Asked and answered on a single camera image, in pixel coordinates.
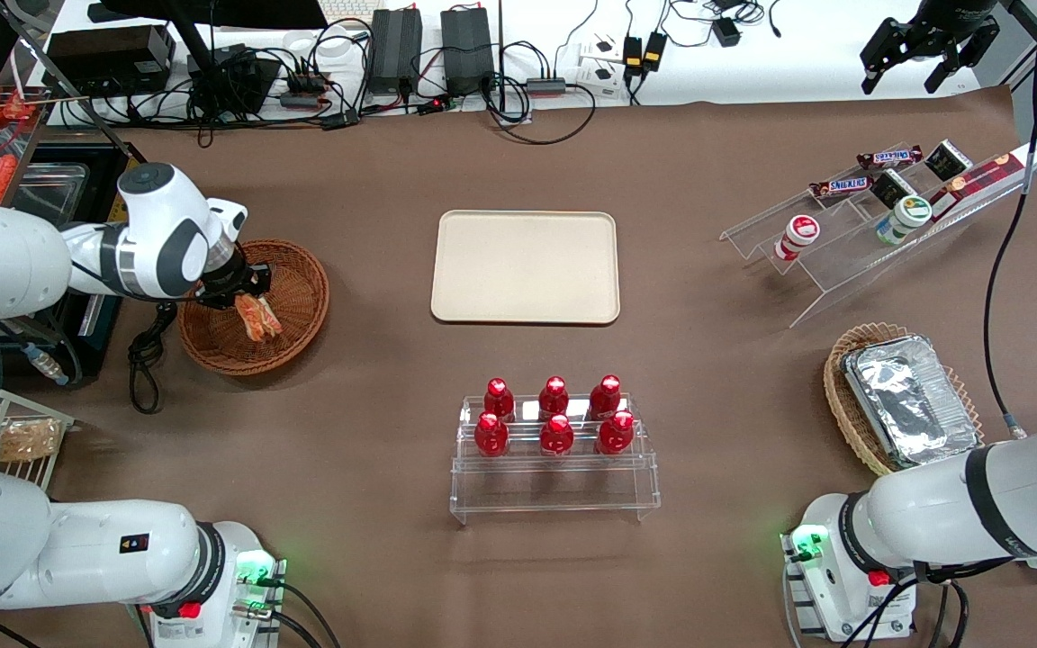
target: brown table mat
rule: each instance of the brown table mat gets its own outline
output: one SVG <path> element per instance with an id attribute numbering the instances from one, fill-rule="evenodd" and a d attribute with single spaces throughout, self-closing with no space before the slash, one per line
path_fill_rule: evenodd
<path id="1" fill-rule="evenodd" d="M 530 131 L 550 137 L 583 115 L 536 112 Z M 944 253 L 794 330 L 787 325 L 814 295 L 717 240 L 856 153 L 899 140 L 929 150 L 951 137 L 975 160 L 1009 150 L 1017 139 L 1004 90 L 613 108 L 556 146 L 507 142 L 487 119 L 220 133 L 208 150 L 193 134 L 127 132 L 207 195 L 248 205 L 244 238 L 289 238 L 323 259 L 329 320 L 288 369 L 250 381 L 203 372 L 170 332 L 156 370 L 165 411 L 143 416 L 127 402 L 124 350 L 152 308 L 127 304 L 95 385 L 26 391 L 86 423 L 65 441 L 52 496 L 148 498 L 244 522 L 290 559 L 290 582 L 346 648 L 786 647 L 779 530 L 815 497 L 872 481 L 822 393 L 822 362 L 841 333 L 885 320 L 929 336 L 971 390 L 987 439 L 1005 438 L 980 319 L 1013 198 Z M 450 208 L 611 214 L 621 316 L 606 328 L 438 323 L 429 283 L 438 219 Z M 1037 430 L 1037 186 L 1001 275 L 992 335 L 1006 400 Z M 580 392 L 620 374 L 658 451 L 663 508 L 642 525 L 561 513 L 473 517 L 460 529 L 447 498 L 461 395 L 494 374 L 530 392 L 553 372 Z M 966 645 L 1037 645 L 1037 571 L 1007 566 L 965 587 Z M 918 636 L 890 645 L 926 645 L 937 598 L 923 591 Z M 141 645 L 118 605 L 0 619 L 40 645 Z"/>

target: red bottle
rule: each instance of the red bottle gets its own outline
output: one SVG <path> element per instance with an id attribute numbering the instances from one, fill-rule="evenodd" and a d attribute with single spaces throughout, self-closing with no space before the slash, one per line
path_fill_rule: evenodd
<path id="1" fill-rule="evenodd" d="M 486 383 L 486 395 L 482 397 L 482 410 L 498 416 L 507 423 L 515 419 L 515 395 L 503 378 L 491 378 Z"/>
<path id="2" fill-rule="evenodd" d="M 503 456 L 510 444 L 506 423 L 489 412 L 482 412 L 474 426 L 474 444 L 482 456 Z"/>
<path id="3" fill-rule="evenodd" d="M 570 395 L 567 394 L 567 382 L 561 376 L 546 378 L 546 386 L 538 393 L 538 419 L 550 421 L 551 416 L 566 414 Z"/>
<path id="4" fill-rule="evenodd" d="M 614 413 L 597 429 L 594 438 L 594 452 L 597 454 L 618 454 L 630 446 L 635 440 L 635 418 L 625 410 Z"/>
<path id="5" fill-rule="evenodd" d="M 538 434 L 538 443 L 542 447 L 542 454 L 548 456 L 570 454 L 570 447 L 576 444 L 576 429 L 570 426 L 567 415 L 551 416 L 551 420 L 543 424 Z"/>
<path id="6" fill-rule="evenodd" d="M 591 390 L 591 405 L 587 411 L 588 421 L 606 421 L 618 410 L 622 400 L 622 385 L 618 376 L 604 376 Z"/>

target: wicker basket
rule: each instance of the wicker basket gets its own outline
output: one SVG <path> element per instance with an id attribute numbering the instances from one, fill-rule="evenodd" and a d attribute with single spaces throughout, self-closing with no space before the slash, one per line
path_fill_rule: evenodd
<path id="1" fill-rule="evenodd" d="M 908 333 L 904 328 L 893 323 L 862 323 L 843 333 L 838 343 L 835 343 L 835 348 L 831 349 L 831 356 L 826 358 L 826 365 L 822 368 L 822 385 L 826 387 L 826 400 L 831 403 L 831 412 L 839 422 L 843 438 L 847 440 L 848 446 L 856 451 L 856 455 L 859 455 L 863 463 L 867 463 L 876 475 L 901 471 L 901 468 L 886 455 L 875 429 L 867 420 L 867 414 L 863 413 L 856 394 L 850 390 L 847 377 L 843 374 L 843 356 L 849 350 L 885 343 L 905 335 Z M 951 378 L 951 385 L 966 406 L 966 414 L 971 415 L 975 429 L 979 431 L 979 439 L 982 440 L 983 429 L 979 425 L 979 414 L 975 412 L 975 404 L 966 395 L 962 381 L 955 376 L 950 366 L 944 365 L 943 369 L 947 372 L 947 377 Z"/>
<path id="2" fill-rule="evenodd" d="M 248 262 L 271 263 L 268 304 L 283 333 L 260 343 L 247 337 L 239 311 L 184 303 L 178 313 L 181 344 L 190 358 L 212 372 L 251 376 L 287 364 L 316 335 L 326 319 L 331 287 L 326 271 L 309 251 L 293 243 L 263 238 L 243 244 Z"/>

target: table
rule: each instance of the table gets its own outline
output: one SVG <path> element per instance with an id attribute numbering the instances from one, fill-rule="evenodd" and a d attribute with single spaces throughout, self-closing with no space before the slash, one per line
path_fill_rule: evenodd
<path id="1" fill-rule="evenodd" d="M 645 37 L 657 23 L 658 13 L 664 0 L 630 0 L 634 11 L 634 34 Z M 65 0 L 58 20 L 54 24 L 54 32 L 77 29 L 114 28 L 136 24 L 159 24 L 161 21 L 137 20 L 115 21 L 110 24 L 91 24 L 86 18 L 86 7 L 91 0 Z M 440 31 L 440 11 L 449 7 L 450 0 L 420 0 L 418 3 L 423 13 L 423 50 L 438 48 L 443 45 Z M 761 0 L 768 7 L 769 0 Z M 831 100 L 867 98 L 860 89 L 864 78 L 859 53 L 867 45 L 871 34 L 887 17 L 896 17 L 900 21 L 908 20 L 918 7 L 918 0 L 880 0 L 876 3 L 856 3 L 848 0 L 836 7 L 828 0 L 795 0 L 793 3 L 781 3 L 775 12 L 775 24 L 782 29 L 782 37 L 775 37 L 766 21 L 762 24 L 741 26 L 741 40 L 735 48 L 720 48 L 713 36 L 709 37 L 703 48 L 682 49 L 673 43 L 664 54 L 662 68 L 650 76 L 642 92 L 638 95 L 643 104 L 655 106 L 676 106 L 693 102 L 712 102 L 718 104 L 753 104 L 753 103 L 785 103 L 785 102 L 830 102 Z M 408 5 L 404 1 L 390 1 L 388 8 L 398 8 Z M 487 0 L 486 11 L 489 16 L 491 33 L 498 33 L 497 0 Z M 555 49 L 563 44 L 568 32 L 587 17 L 593 5 L 592 0 L 505 0 L 503 5 L 503 36 L 507 43 L 528 39 L 536 48 L 546 53 L 549 58 L 555 57 Z M 708 11 L 699 9 L 697 4 L 676 4 L 678 11 L 688 17 L 708 17 Z M 621 0 L 597 0 L 597 11 L 594 17 L 579 30 L 571 40 L 571 46 L 563 50 L 559 58 L 559 74 L 572 82 L 577 75 L 580 45 L 584 39 L 594 39 L 594 34 L 610 34 L 621 39 L 626 32 L 628 13 Z M 680 21 L 671 16 L 667 19 L 666 28 L 679 43 L 694 45 L 707 37 L 707 25 Z M 199 28 L 206 37 L 207 30 Z M 170 28 L 170 34 L 175 37 L 177 48 L 174 55 L 175 72 L 168 87 L 176 85 L 186 78 L 187 48 L 178 37 L 176 29 Z M 215 46 L 222 48 L 235 43 L 246 43 L 254 48 L 279 48 L 283 45 L 281 31 L 263 30 L 215 30 Z M 934 60 L 913 62 L 900 65 L 886 74 L 882 82 L 875 90 L 873 98 L 925 98 L 923 82 L 931 73 Z M 514 48 L 507 53 L 507 75 L 520 81 L 536 77 L 534 54 Z M 324 66 L 335 81 L 345 87 L 346 94 L 354 100 L 361 79 L 361 57 L 358 51 L 353 51 L 340 60 Z M 436 65 L 429 77 L 439 79 L 441 64 Z M 43 66 L 34 68 L 30 85 L 41 82 Z M 963 69 L 954 78 L 940 87 L 935 97 L 958 94 L 979 89 L 979 81 L 971 69 Z M 437 87 L 429 86 L 429 92 Z M 136 95 L 136 103 L 145 95 Z M 588 98 L 582 95 L 570 95 L 563 98 L 536 98 L 535 108 L 557 108 L 587 106 Z M 112 102 L 119 108 L 120 100 Z M 626 97 L 600 98 L 600 106 L 625 106 Z M 185 114 L 186 97 L 177 94 L 164 103 L 164 115 L 181 116 Z M 149 114 L 155 104 L 144 107 L 144 114 Z M 122 121 L 127 116 L 115 108 L 108 107 L 102 100 L 95 100 L 95 110 L 107 118 Z M 464 110 L 480 111 L 484 108 L 480 98 L 469 98 Z M 81 110 L 75 111 L 84 118 Z M 301 116 L 305 113 L 287 111 L 277 106 L 277 98 L 269 98 L 268 105 L 259 112 L 267 119 L 283 119 L 290 116 Z M 54 111 L 51 123 L 84 123 L 84 119 L 75 119 L 71 114 Z"/>
<path id="2" fill-rule="evenodd" d="M 550 135 L 581 116 L 554 111 L 531 129 Z M 482 114 L 429 119 L 345 129 L 329 147 L 306 146 L 300 132 L 220 133 L 208 150 L 190 134 L 133 133 L 149 160 L 248 205 L 246 238 L 289 238 L 323 259 L 328 323 L 289 368 L 255 378 L 199 369 L 170 332 L 156 370 L 165 411 L 143 416 L 127 402 L 123 344 L 153 308 L 128 304 L 97 383 L 75 393 L 41 378 L 11 386 L 84 426 L 65 441 L 52 497 L 147 498 L 244 522 L 290 559 L 290 582 L 348 648 L 777 648 L 790 646 L 777 534 L 815 497 L 872 482 L 823 397 L 822 362 L 841 333 L 893 321 L 929 336 L 971 391 L 987 439 L 1004 439 L 979 320 L 1013 198 L 980 214 L 946 253 L 793 330 L 787 321 L 803 307 L 793 286 L 717 237 L 854 152 L 948 136 L 979 160 L 1009 150 L 1008 91 L 623 108 L 556 146 L 502 140 Z M 779 157 L 797 164 L 780 168 Z M 605 328 L 438 323 L 429 283 L 450 208 L 606 210 L 620 238 L 620 317 Z M 992 339 L 1006 400 L 1037 430 L 1037 185 L 1000 276 Z M 461 395 L 494 374 L 534 390 L 552 372 L 576 390 L 621 374 L 650 424 L 663 508 L 641 525 L 561 513 L 460 529 L 447 497 Z M 966 645 L 1037 645 L 1037 571 L 1006 566 L 964 587 Z M 919 635 L 884 645 L 926 645 L 937 595 L 919 598 Z M 141 646 L 118 605 L 0 620 L 40 645 Z"/>

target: white table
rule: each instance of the white table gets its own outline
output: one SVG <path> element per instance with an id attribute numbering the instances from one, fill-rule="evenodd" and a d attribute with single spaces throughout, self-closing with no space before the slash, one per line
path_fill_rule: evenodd
<path id="1" fill-rule="evenodd" d="M 646 40 L 647 34 L 658 21 L 665 0 L 630 0 L 635 13 L 634 36 Z M 769 5 L 770 0 L 760 0 Z M 91 24 L 86 17 L 86 5 L 91 0 L 65 0 L 54 32 L 77 29 L 107 29 L 115 26 L 136 24 L 158 24 L 135 18 L 115 21 L 110 24 Z M 423 13 L 423 50 L 441 46 L 440 11 L 453 0 L 419 0 L 417 5 Z M 388 8 L 407 5 L 403 0 L 388 0 Z M 498 29 L 497 0 L 487 0 L 485 8 L 489 15 L 493 36 Z M 563 44 L 567 33 L 590 11 L 592 0 L 503 0 L 503 39 L 507 43 L 530 40 L 538 46 L 548 58 L 555 58 L 556 48 Z M 860 87 L 864 78 L 859 53 L 871 34 L 886 17 L 909 20 L 918 7 L 918 0 L 786 0 L 775 9 L 775 24 L 782 31 L 782 37 L 775 37 L 769 23 L 741 25 L 741 38 L 735 48 L 720 48 L 713 36 L 702 48 L 676 48 L 668 45 L 662 65 L 643 85 L 638 98 L 643 104 L 673 106 L 692 102 L 712 102 L 720 104 L 786 103 L 786 102 L 835 102 L 835 100 L 860 98 L 924 98 L 929 97 L 923 90 L 923 82 L 937 61 L 909 62 L 886 73 L 875 93 L 867 97 Z M 679 3 L 676 8 L 688 17 L 707 17 L 708 13 L 696 3 Z M 577 33 L 571 45 L 563 50 L 559 58 L 559 75 L 572 82 L 579 69 L 579 50 L 584 40 L 594 40 L 596 34 L 621 40 L 628 24 L 622 0 L 599 0 L 597 11 Z M 674 39 L 682 43 L 699 43 L 706 37 L 708 25 L 682 21 L 671 16 L 666 22 L 667 31 Z M 199 33 L 207 33 L 205 25 L 199 25 Z M 174 55 L 174 69 L 169 86 L 176 85 L 186 78 L 187 48 L 178 33 L 170 26 L 170 33 L 177 43 Z M 215 29 L 215 46 L 243 43 L 254 48 L 276 48 L 283 44 L 282 31 Z M 424 55 L 423 65 L 429 58 Z M 320 61 L 323 71 L 329 72 L 334 81 L 341 83 L 349 100 L 355 98 L 361 79 L 361 57 L 358 49 L 352 48 L 344 57 L 330 62 Z M 530 50 L 511 48 L 507 50 L 506 74 L 508 77 L 526 81 L 538 75 L 535 55 Z M 36 66 L 31 75 L 30 85 L 41 85 L 43 66 Z M 441 59 L 428 73 L 428 78 L 440 79 Z M 421 82 L 423 91 L 437 92 L 435 86 Z M 940 87 L 934 97 L 946 97 L 979 89 L 979 81 L 972 71 L 959 71 Z M 272 94 L 284 90 L 283 82 L 276 83 Z M 158 100 L 141 110 L 151 112 Z M 114 102 L 115 107 L 124 103 Z M 166 98 L 161 114 L 183 115 L 181 107 L 186 97 L 181 94 Z M 625 97 L 600 98 L 600 106 L 625 106 Z M 588 106 L 589 100 L 580 93 L 571 93 L 562 98 L 536 98 L 536 110 L 555 107 Z M 108 108 L 103 100 L 95 100 L 95 110 L 111 119 L 123 119 Z M 470 98 L 461 110 L 481 110 L 481 98 Z M 81 110 L 76 111 L 84 116 Z M 268 98 L 267 106 L 259 113 L 268 119 L 291 118 L 305 115 L 298 111 L 287 111 L 277 106 L 276 98 Z M 52 123 L 61 123 L 60 111 L 55 110 Z"/>

